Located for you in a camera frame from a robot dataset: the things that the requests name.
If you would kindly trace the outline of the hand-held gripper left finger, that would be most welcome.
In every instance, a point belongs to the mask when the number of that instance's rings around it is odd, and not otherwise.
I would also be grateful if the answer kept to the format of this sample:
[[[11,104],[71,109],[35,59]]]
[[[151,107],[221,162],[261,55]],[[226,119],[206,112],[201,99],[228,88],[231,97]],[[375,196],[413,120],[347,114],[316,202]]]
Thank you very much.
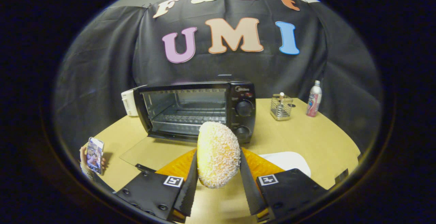
[[[150,215],[184,223],[191,215],[198,181],[196,149],[159,170],[136,167],[140,173],[115,194]]]

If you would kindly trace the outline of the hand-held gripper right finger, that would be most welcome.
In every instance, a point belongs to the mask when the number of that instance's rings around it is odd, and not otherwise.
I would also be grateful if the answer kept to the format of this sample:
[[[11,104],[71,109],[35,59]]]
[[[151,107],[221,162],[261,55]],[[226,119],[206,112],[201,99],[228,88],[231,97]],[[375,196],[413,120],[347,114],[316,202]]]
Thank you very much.
[[[296,216],[327,193],[299,169],[283,170],[245,148],[239,168],[250,213],[259,222]]]

